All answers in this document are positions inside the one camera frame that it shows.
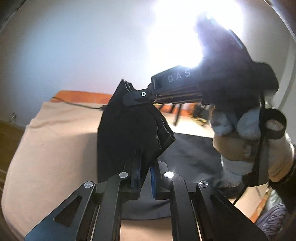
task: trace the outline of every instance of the bed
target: bed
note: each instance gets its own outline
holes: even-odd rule
[[[111,95],[60,91],[56,97],[44,102],[27,125],[7,173],[1,205],[7,225],[19,240],[82,183],[97,182],[96,133],[102,111],[70,105],[61,99],[100,107],[108,103]],[[169,123],[174,121],[174,114],[164,116]],[[170,126],[178,133],[213,136],[211,128],[197,125],[187,110],[182,110],[176,127]],[[266,186],[248,188],[237,206],[251,217],[265,190]],[[172,240],[171,220],[123,220],[120,240]]]

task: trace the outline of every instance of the chair leg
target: chair leg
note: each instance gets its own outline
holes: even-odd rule
[[[158,110],[161,111],[161,109],[162,109],[164,106],[165,106],[165,104],[162,104],[162,105],[158,108]]]
[[[172,107],[171,107],[171,109],[170,109],[170,112],[169,112],[170,114],[173,113],[173,110],[174,110],[175,106],[176,106],[176,104],[173,104],[173,105],[172,105]]]
[[[177,113],[177,116],[176,116],[176,119],[175,119],[175,122],[174,122],[174,126],[177,126],[177,124],[178,124],[179,116],[180,116],[180,113],[181,113],[181,110],[182,110],[182,105],[183,104],[180,104],[180,106],[179,106],[178,113]]]

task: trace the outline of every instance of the purple fabric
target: purple fabric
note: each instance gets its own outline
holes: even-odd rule
[[[280,203],[272,207],[267,213],[263,214],[257,220],[256,225],[265,233],[268,240],[273,240],[282,227],[282,220],[285,215],[286,206],[284,203]]]

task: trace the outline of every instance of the white glove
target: white glove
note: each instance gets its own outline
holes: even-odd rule
[[[250,109],[237,123],[231,121],[227,113],[218,110],[212,113],[213,145],[221,154],[223,187],[238,186],[242,176],[252,171],[261,135],[259,112],[260,107]],[[283,125],[268,120],[266,127],[278,131]],[[281,180],[293,165],[294,147],[287,133],[281,139],[269,139],[267,145],[262,146],[261,153],[268,153],[268,158],[261,156],[260,160],[268,161],[268,176],[272,182]]]

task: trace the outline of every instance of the person's arm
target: person's arm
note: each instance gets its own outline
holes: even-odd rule
[[[278,182],[269,181],[269,186],[277,191],[289,212],[296,207],[296,146],[294,145],[294,162],[286,176]]]

